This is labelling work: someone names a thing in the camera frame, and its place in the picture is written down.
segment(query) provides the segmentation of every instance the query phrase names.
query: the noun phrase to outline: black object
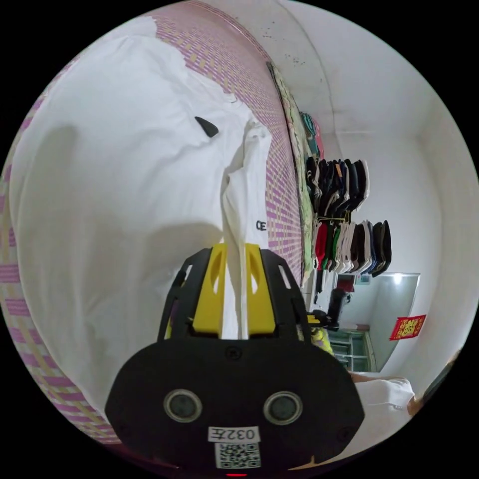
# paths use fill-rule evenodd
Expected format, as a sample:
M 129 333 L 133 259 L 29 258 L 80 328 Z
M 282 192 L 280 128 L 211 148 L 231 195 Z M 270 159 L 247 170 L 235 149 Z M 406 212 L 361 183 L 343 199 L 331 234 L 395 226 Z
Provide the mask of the black object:
M 339 324 L 336 318 L 333 318 L 329 313 L 325 313 L 320 309 L 315 309 L 313 312 L 308 313 L 313 315 L 314 319 L 317 319 L 319 323 L 310 323 L 311 328 L 324 328 L 330 331 L 337 331 L 339 329 Z
M 213 124 L 210 123 L 208 120 L 204 118 L 200 118 L 199 116 L 195 116 L 195 120 L 201 125 L 203 131 L 210 137 L 213 138 L 215 135 L 219 133 L 218 128 Z
M 319 270 L 316 273 L 316 291 L 314 294 L 314 304 L 318 302 L 318 295 L 323 291 L 323 270 L 321 265 L 319 265 Z
M 343 289 L 334 288 L 329 299 L 328 316 L 331 316 L 335 323 L 339 323 L 346 302 L 347 293 Z
M 108 396 L 106 417 L 130 450 L 177 465 L 179 474 L 189 477 L 216 478 L 226 473 L 285 477 L 287 469 L 309 463 L 312 456 L 320 463 L 340 454 L 356 434 L 364 411 L 349 373 L 312 344 L 301 291 L 286 261 L 269 250 L 260 253 L 275 330 L 269 337 L 249 340 L 195 335 L 190 318 L 195 315 L 211 250 L 202 250 L 184 263 L 168 294 L 157 342 L 126 362 Z M 170 339 L 164 339 L 175 303 Z M 321 380 L 311 381 L 317 371 Z M 180 391 L 180 398 L 184 391 L 198 398 L 201 413 L 193 422 L 182 423 L 166 413 L 164 403 L 172 391 Z M 283 425 L 265 416 L 263 409 L 271 397 L 281 399 L 269 405 L 269 412 Z M 287 400 L 291 397 L 299 398 L 294 407 Z M 180 404 L 170 402 L 170 409 L 186 419 L 197 411 L 185 399 Z M 216 438 L 228 441 L 231 428 L 240 428 L 244 437 L 255 427 L 260 442 L 244 446 L 255 451 L 259 447 L 260 458 L 251 463 L 253 468 L 244 469 L 242 462 L 225 462 L 227 469 L 217 468 L 215 454 L 222 446 L 208 441 L 209 428 L 215 429 Z M 223 447 L 225 457 L 235 450 L 245 456 L 237 445 Z
M 423 404 L 426 404 L 436 393 L 439 387 L 444 382 L 446 376 L 449 374 L 453 363 L 448 363 L 445 368 L 439 373 L 437 378 L 429 385 L 426 392 L 423 394 Z

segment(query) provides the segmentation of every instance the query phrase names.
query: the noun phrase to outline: bed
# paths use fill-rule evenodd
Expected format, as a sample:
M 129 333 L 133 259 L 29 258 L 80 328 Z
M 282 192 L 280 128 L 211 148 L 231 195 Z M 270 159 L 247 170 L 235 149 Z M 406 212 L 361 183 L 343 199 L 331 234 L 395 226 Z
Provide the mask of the bed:
M 169 5 L 150 15 L 157 22 L 157 37 L 178 48 L 188 67 L 212 78 L 226 92 L 234 93 L 270 130 L 265 198 L 269 247 L 287 260 L 301 284 L 304 251 L 297 176 L 288 124 L 266 64 L 270 61 L 268 55 L 232 18 L 196 0 Z M 75 60 L 65 66 L 33 105 L 5 163 L 0 180 L 0 301 L 19 355 L 54 406 L 91 438 L 103 444 L 118 444 L 109 424 L 55 364 L 31 320 L 20 283 L 9 216 L 8 182 L 14 149 L 52 84 Z

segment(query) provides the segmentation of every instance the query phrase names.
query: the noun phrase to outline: white t-shirt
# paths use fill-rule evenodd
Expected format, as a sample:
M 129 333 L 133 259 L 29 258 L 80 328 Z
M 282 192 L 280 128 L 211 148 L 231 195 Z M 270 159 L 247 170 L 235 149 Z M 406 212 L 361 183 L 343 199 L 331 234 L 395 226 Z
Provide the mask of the white t-shirt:
M 156 342 L 183 262 L 221 241 L 268 246 L 256 223 L 266 224 L 270 133 L 154 38 L 151 18 L 139 22 L 97 42 L 51 88 L 10 180 L 32 321 L 101 413 L 120 368 Z M 209 138 L 195 116 L 219 133 Z M 233 266 L 223 338 L 240 336 L 239 260 Z
M 364 421 L 339 461 L 365 451 L 398 432 L 411 419 L 407 405 L 414 397 L 407 379 L 375 379 L 355 383 L 364 408 Z

